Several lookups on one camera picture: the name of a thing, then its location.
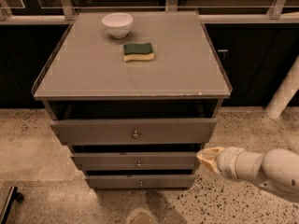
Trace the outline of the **grey bottom drawer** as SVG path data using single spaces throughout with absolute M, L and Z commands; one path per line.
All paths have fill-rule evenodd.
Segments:
M 188 189 L 195 175 L 90 175 L 92 189 Z

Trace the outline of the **grey drawer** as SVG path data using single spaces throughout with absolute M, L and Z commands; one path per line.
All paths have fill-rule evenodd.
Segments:
M 73 162 L 83 171 L 195 170 L 194 152 L 76 153 Z
M 215 126 L 215 119 L 64 119 L 50 124 L 69 146 L 206 143 Z
M 92 189 L 188 189 L 195 175 L 90 175 Z

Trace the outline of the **grey top drawer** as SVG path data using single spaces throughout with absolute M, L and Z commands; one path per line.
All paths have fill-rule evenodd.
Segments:
M 64 119 L 50 124 L 69 146 L 206 143 L 215 126 L 215 119 Z

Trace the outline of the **grey middle drawer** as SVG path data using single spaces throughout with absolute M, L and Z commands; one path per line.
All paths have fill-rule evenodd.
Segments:
M 195 170 L 194 152 L 76 153 L 73 162 L 83 171 Z

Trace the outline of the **grey drawer cabinet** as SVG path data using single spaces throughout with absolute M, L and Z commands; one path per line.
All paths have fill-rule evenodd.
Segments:
M 232 87 L 199 17 L 135 13 L 132 32 L 111 37 L 102 14 L 81 13 L 32 88 L 52 121 L 216 119 Z M 154 59 L 123 59 L 123 45 L 151 43 Z M 205 143 L 69 146 L 76 153 L 194 152 Z M 195 175 L 195 170 L 83 171 L 90 175 Z

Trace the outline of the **white diagonal pole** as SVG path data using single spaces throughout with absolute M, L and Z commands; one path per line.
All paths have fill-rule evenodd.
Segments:
M 299 90 L 299 56 L 285 76 L 277 91 L 273 95 L 271 101 L 267 105 L 265 112 L 270 119 L 277 119 L 292 97 Z

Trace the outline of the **green yellow sponge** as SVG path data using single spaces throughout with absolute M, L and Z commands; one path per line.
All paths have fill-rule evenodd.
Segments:
M 123 59 L 130 61 L 150 61 L 154 59 L 154 51 L 151 43 L 125 44 L 123 47 Z

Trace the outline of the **white ceramic bowl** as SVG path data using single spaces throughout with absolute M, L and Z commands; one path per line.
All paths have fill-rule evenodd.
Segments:
M 114 38 L 126 37 L 132 28 L 134 18 L 127 13 L 111 13 L 102 19 L 106 31 Z

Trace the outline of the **black caster base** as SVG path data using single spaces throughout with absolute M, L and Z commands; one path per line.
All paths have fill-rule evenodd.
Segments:
M 6 224 L 12 204 L 14 202 L 21 203 L 22 201 L 23 195 L 18 192 L 18 188 L 15 186 L 10 187 L 0 213 L 0 224 Z

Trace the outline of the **metal window railing frame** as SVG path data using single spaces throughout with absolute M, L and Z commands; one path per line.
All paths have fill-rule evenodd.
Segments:
M 299 0 L 0 0 L 3 24 L 60 24 L 80 13 L 194 12 L 203 23 L 298 23 Z

